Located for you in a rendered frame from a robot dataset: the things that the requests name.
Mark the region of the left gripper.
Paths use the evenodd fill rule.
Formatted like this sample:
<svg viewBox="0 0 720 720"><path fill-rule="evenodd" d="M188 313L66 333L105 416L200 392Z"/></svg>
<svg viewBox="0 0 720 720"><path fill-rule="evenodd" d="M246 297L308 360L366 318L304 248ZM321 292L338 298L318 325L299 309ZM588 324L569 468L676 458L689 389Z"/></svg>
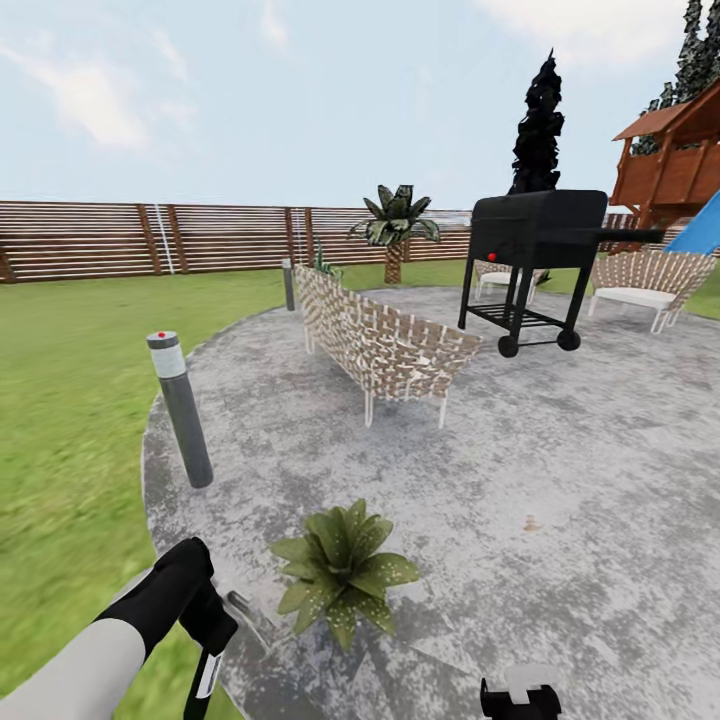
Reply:
<svg viewBox="0 0 720 720"><path fill-rule="evenodd" d="M224 651L227 641L237 632L239 625L223 609L216 588L213 591L211 602L201 613L194 617L180 616L178 621L189 632L191 639L195 639L202 649L216 657Z"/></svg>

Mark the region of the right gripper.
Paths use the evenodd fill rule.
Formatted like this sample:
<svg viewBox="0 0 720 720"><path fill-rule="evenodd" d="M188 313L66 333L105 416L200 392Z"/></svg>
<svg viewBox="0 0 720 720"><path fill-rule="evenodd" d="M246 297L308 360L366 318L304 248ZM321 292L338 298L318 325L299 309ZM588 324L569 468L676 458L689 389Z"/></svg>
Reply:
<svg viewBox="0 0 720 720"><path fill-rule="evenodd" d="M486 680L481 683L480 703L487 720L557 720L561 713L559 698L551 685L542 684L544 689L528 688L529 703L514 704L509 691L489 693Z"/></svg>

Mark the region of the insectifuge atomizer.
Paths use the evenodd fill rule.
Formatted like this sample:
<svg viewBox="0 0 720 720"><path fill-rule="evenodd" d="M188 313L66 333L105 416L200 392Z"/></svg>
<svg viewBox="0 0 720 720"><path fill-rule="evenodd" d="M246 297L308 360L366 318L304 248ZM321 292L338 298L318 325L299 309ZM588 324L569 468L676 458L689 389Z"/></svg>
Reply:
<svg viewBox="0 0 720 720"><path fill-rule="evenodd" d="M214 657L206 649L202 649L197 671L193 675L187 705L183 710L183 720L203 720L217 680L221 659L223 652Z"/></svg>

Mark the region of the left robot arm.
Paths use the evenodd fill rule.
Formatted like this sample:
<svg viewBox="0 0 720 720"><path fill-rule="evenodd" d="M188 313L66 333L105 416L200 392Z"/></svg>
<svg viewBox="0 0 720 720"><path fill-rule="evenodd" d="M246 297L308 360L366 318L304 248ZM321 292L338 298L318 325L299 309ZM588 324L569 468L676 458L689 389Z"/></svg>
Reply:
<svg viewBox="0 0 720 720"><path fill-rule="evenodd" d="M177 543L120 589L54 659L0 699L0 720L110 720L175 621L216 657L239 629L227 607L253 619L261 600L235 577L214 588L213 575L201 539Z"/></svg>

